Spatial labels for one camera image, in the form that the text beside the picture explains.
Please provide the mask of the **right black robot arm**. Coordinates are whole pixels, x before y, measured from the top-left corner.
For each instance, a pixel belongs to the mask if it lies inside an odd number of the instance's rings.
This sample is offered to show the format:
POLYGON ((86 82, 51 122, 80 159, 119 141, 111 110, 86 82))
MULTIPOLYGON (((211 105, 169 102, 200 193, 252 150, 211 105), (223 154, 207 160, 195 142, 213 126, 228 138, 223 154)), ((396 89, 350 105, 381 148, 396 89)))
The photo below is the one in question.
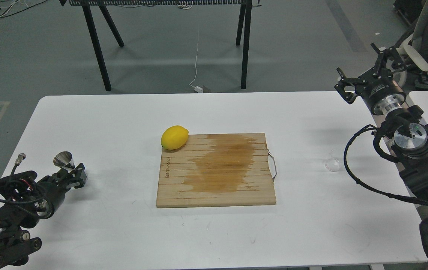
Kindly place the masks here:
POLYGON ((348 104, 361 97, 370 113, 383 115, 385 120, 380 127, 371 124, 364 126, 348 141, 344 149, 344 167, 356 184, 399 201, 428 207, 428 123, 420 122, 423 110, 417 106, 405 107, 407 97, 399 84, 394 80, 393 70, 407 70, 401 54, 407 54, 411 59, 420 55, 408 46, 404 48, 377 48, 371 44, 377 53, 374 66, 362 75, 349 78, 337 68, 339 81, 335 89, 348 104), (399 172, 404 184, 413 193, 413 197, 396 195, 377 190, 359 178, 350 170, 347 154, 351 144, 362 133, 371 131, 373 148, 377 154, 394 164, 402 164, 399 172))

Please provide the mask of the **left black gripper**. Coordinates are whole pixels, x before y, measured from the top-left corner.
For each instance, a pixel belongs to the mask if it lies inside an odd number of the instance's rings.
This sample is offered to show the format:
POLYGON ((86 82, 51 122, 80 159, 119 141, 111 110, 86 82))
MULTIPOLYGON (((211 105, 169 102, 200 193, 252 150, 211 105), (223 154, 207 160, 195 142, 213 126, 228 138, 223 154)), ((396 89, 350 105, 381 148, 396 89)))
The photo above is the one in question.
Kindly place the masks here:
POLYGON ((0 195, 8 205, 20 207, 36 218, 48 219, 64 202, 66 190, 85 186, 88 180, 85 169, 80 163, 75 169, 61 168, 39 181, 35 181, 35 171, 6 176, 0 179, 0 195))

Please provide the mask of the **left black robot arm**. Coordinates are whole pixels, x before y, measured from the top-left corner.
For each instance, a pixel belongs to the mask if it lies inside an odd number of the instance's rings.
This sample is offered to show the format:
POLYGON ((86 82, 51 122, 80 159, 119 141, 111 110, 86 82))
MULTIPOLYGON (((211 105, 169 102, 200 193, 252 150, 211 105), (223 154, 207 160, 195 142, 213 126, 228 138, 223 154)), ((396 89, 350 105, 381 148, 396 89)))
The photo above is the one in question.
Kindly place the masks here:
POLYGON ((32 237, 41 219, 49 219, 59 209, 71 188, 82 188, 87 181, 84 164, 62 167, 53 175, 36 181, 35 171, 12 173, 0 179, 0 269, 20 266, 40 250, 42 241, 32 237))

